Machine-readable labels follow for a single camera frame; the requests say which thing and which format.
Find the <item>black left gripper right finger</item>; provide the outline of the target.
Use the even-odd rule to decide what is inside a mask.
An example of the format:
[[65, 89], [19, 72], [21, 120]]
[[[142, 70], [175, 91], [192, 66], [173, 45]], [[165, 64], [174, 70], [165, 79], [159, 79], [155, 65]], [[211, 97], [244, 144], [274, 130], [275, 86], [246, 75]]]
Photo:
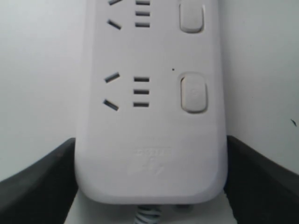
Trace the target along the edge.
[[299, 176], [228, 136], [228, 177], [224, 187], [239, 224], [297, 224]]

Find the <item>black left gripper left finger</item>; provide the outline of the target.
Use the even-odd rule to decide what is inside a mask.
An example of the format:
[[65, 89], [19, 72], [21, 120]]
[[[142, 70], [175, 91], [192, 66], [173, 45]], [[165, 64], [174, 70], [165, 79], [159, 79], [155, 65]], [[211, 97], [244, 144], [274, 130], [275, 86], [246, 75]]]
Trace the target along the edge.
[[75, 138], [0, 182], [2, 224], [63, 224], [78, 191]]

